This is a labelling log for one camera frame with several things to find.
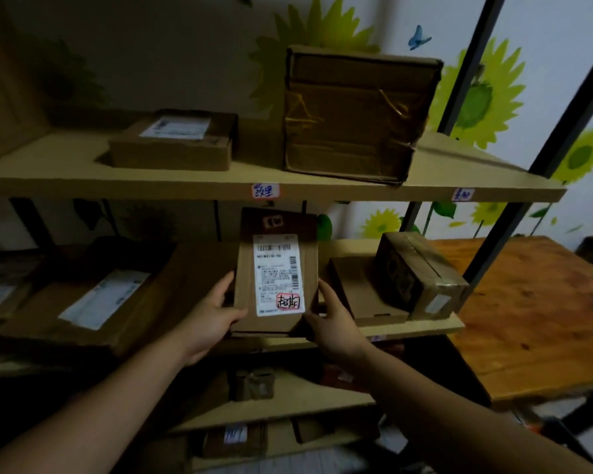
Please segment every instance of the barcode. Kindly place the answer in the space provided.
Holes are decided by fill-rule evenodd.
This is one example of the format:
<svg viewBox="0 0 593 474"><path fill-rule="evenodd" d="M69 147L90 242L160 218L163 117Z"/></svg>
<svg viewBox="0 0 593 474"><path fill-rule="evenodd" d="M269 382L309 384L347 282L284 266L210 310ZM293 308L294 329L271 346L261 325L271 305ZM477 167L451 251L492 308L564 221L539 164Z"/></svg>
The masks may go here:
<svg viewBox="0 0 593 474"><path fill-rule="evenodd" d="M298 289L297 257L290 257L290 274L292 274L292 289Z"/></svg>
<svg viewBox="0 0 593 474"><path fill-rule="evenodd" d="M287 245L257 245L257 251L289 251L290 244Z"/></svg>

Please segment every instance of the butterfly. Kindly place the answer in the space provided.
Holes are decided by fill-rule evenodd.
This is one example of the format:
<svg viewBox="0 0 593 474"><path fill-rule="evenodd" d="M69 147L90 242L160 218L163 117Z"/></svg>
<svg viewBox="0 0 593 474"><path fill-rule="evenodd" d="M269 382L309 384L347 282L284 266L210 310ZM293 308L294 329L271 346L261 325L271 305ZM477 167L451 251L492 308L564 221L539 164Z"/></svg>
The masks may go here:
<svg viewBox="0 0 593 474"><path fill-rule="evenodd" d="M415 29L415 34L409 40L409 46L411 47L411 51L424 45L424 43L427 43L432 38L433 37L428 37L426 39L422 39L422 25L418 24L417 28Z"/></svg>

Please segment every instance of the hand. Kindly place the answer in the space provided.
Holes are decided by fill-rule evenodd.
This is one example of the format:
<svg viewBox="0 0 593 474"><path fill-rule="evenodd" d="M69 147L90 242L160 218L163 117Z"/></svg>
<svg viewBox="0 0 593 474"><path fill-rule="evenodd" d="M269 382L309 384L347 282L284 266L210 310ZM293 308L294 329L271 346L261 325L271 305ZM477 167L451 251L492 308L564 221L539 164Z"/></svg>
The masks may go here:
<svg viewBox="0 0 593 474"><path fill-rule="evenodd" d="M312 313L304 315L314 330L314 342L338 363L360 356L365 347L370 345L367 338L362 335L334 290L323 279L319 279L319 289L327 304L327 317Z"/></svg>
<svg viewBox="0 0 593 474"><path fill-rule="evenodd" d="M224 294L235 273L230 271L174 329L171 335L182 345L187 365L196 364L222 340L231 324L246 315L245 309L222 308Z"/></svg>

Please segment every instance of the wall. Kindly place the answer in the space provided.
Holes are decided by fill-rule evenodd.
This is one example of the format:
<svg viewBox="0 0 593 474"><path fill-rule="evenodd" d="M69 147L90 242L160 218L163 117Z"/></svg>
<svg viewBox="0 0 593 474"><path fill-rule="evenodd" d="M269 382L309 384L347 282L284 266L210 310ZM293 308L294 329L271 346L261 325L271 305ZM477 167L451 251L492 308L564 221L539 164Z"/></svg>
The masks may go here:
<svg viewBox="0 0 593 474"><path fill-rule="evenodd" d="M237 0L1 2L21 32L24 60L55 103L198 107L276 119L285 45L297 40L443 59L429 123L435 127L484 0L252 0L253 7ZM418 24L431 39L411 51ZM528 167L593 63L593 0L507 0L482 63L453 136ZM533 206L517 233L545 234L574 249L593 234L593 119L556 176L569 192L552 206ZM72 200L35 203L60 244L112 233L104 218L89 229ZM219 203L224 239L237 238L243 205ZM360 238L397 229L406 206L310 202L308 211L328 217L334 239ZM277 207L300 210L301 203ZM133 237L216 237L210 201L111 201L111 209L121 233ZM431 210L424 203L417 226L429 238L484 236L501 209L443 203ZM0 249L30 246L0 198Z"/></svg>

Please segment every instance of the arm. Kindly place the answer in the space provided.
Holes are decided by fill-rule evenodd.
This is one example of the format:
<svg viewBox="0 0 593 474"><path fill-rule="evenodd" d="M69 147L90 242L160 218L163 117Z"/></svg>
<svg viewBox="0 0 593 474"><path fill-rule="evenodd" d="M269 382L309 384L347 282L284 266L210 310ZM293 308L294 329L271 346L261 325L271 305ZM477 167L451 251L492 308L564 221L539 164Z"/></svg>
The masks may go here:
<svg viewBox="0 0 593 474"><path fill-rule="evenodd" d="M169 334L0 450L0 474L110 472L182 367L206 356L245 315L221 308L232 280L230 272Z"/></svg>
<svg viewBox="0 0 593 474"><path fill-rule="evenodd" d="M325 282L327 317L306 315L324 353L369 389L384 412L440 473L593 473L565 447L476 405L380 351L360 333Z"/></svg>

